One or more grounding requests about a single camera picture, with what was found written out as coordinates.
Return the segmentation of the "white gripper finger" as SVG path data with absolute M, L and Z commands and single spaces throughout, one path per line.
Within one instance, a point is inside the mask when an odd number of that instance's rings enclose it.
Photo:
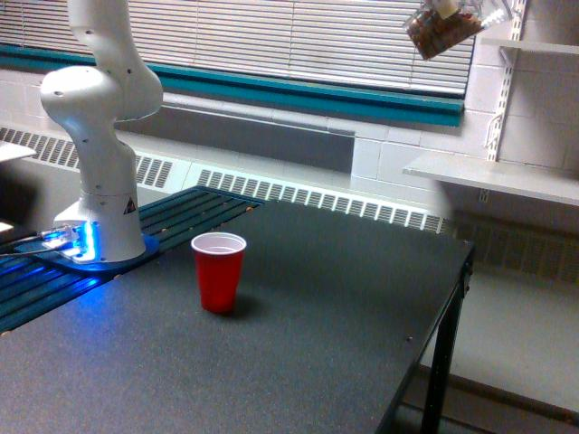
M 457 1 L 434 0 L 434 9 L 442 19 L 447 19 L 457 13 Z

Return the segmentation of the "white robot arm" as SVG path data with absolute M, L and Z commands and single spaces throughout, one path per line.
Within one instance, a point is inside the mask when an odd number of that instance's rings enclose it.
M 115 125 L 161 112 L 163 126 L 184 127 L 190 139 L 193 112 L 162 106 L 161 82 L 133 41 L 127 2 L 70 1 L 67 12 L 96 63 L 50 72 L 42 82 L 43 108 L 69 134 L 81 170 L 79 200 L 55 217 L 43 245 L 83 266 L 133 260 L 147 252 L 148 239 L 139 223 L 136 154 Z

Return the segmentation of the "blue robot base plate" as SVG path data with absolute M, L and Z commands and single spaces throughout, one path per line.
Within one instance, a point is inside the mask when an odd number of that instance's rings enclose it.
M 153 259 L 159 253 L 159 241 L 152 236 L 143 235 L 146 251 L 140 256 L 118 262 L 94 262 L 79 264 L 66 258 L 59 252 L 45 252 L 28 256 L 28 259 L 39 260 L 57 269 L 77 272 L 84 275 L 114 275 L 123 274 Z

